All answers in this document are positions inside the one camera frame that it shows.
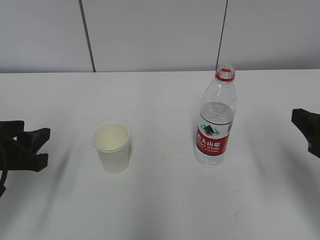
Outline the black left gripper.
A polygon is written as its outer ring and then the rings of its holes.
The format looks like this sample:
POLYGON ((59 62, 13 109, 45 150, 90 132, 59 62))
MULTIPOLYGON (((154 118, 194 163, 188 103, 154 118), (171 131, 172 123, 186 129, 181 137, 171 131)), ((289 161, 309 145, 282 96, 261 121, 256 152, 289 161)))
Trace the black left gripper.
POLYGON ((41 128, 34 131, 24 131, 24 125, 22 120, 0 122, 1 197, 6 191, 5 182, 8 171, 40 172, 48 166, 47 153, 26 156, 23 147, 40 149, 50 139, 51 130, 41 128))

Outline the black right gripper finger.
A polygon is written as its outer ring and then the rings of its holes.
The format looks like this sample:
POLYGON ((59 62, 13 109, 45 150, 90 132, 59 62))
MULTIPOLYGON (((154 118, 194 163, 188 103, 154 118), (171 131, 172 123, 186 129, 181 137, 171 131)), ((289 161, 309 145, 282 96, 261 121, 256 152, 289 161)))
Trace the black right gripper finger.
POLYGON ((302 108, 292 110, 291 122, 308 142, 308 152, 320 157, 320 115, 302 108))

